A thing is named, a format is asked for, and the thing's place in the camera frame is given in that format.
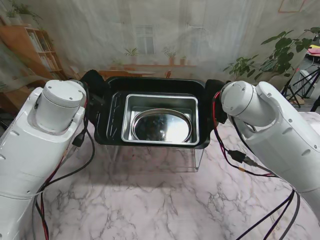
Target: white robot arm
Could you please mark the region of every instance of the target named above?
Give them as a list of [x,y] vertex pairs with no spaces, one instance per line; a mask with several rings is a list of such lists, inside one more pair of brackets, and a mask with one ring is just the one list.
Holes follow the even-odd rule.
[[221,103],[252,152],[306,200],[320,221],[320,135],[267,82],[256,87],[232,82],[223,88]]
[[0,239],[16,240],[19,223],[55,170],[82,122],[86,91],[50,80],[35,89],[0,138]]

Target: white marble surface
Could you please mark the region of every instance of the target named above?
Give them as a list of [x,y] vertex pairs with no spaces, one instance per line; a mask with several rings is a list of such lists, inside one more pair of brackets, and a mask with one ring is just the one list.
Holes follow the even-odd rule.
[[[320,133],[320,115],[302,115]],[[229,122],[218,131],[226,147],[248,152]],[[173,155],[160,148],[155,152],[125,148],[113,162],[112,147],[95,146],[94,160],[85,170],[51,185],[44,194],[51,240],[235,240],[291,192],[280,179],[251,176],[230,167],[213,132],[198,172],[166,173],[157,167],[150,172],[150,163],[175,165]],[[82,166],[91,149],[86,138],[57,176]],[[268,240],[279,239],[295,207],[296,197]],[[263,239],[281,211],[243,239]],[[37,239],[42,240],[38,216],[35,223]],[[30,231],[26,235],[31,239]],[[285,239],[317,240],[319,236],[318,221],[302,200]]]

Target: black tray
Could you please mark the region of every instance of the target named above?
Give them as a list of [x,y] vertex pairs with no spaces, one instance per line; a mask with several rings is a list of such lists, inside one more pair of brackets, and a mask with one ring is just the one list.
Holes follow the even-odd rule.
[[[109,78],[105,83],[103,95],[100,96],[103,103],[93,106],[93,113],[91,113],[90,121],[95,126],[94,138],[102,145],[204,149],[210,143],[210,133],[213,130],[212,99],[223,85],[224,83],[218,80],[208,80],[204,84],[201,81],[188,79],[120,76]],[[199,143],[190,146],[122,141],[125,103],[129,94],[175,94],[196,97],[198,100]]]

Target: black tripod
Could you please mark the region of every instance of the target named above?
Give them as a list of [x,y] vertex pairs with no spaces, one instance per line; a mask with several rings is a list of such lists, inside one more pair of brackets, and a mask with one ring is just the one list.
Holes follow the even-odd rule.
[[298,105],[298,107],[301,108],[301,105],[300,105],[300,103],[298,102],[298,99],[297,99],[297,97],[296,97],[296,95],[295,95],[295,93],[294,93],[294,91],[292,90],[291,85],[290,85],[290,82],[291,82],[291,80],[292,80],[293,77],[294,77],[294,74],[292,75],[292,77],[290,78],[290,80],[287,81],[286,84],[284,85],[284,88],[283,88],[281,94],[284,96],[285,99],[287,99],[288,90],[290,90],[290,92],[291,92],[291,94],[292,94],[292,96],[293,96],[293,98],[294,98],[294,101],[296,102],[296,104]]
[[290,101],[292,98],[296,99],[296,95],[299,95],[298,93],[300,92],[300,90],[304,89],[307,84],[310,84],[310,86],[306,90],[306,92],[304,94],[302,94],[302,96],[299,95],[300,97],[307,99],[308,93],[310,92],[311,88],[314,86],[314,84],[318,80],[319,76],[320,76],[320,68],[318,67],[317,70],[315,70],[314,72],[310,73],[308,76],[303,77],[298,82],[293,84],[293,85],[296,85],[300,82],[303,82],[302,86],[292,94],[292,96],[288,99],[288,101]]
[[310,112],[315,112],[317,108],[320,106],[320,95],[317,100],[315,100]]

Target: cable connector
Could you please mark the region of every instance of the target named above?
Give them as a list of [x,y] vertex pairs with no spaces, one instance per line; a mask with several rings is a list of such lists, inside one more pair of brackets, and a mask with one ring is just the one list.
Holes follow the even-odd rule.
[[235,160],[241,164],[243,163],[243,161],[246,158],[246,154],[244,154],[243,152],[240,152],[238,150],[228,150],[227,152],[233,160]]
[[72,141],[72,144],[80,148],[85,141],[85,132],[80,132]]
[[250,157],[245,156],[244,160],[243,160],[246,164],[248,164],[249,166],[253,166],[253,167],[258,167],[258,163],[256,163],[255,161],[253,161]]

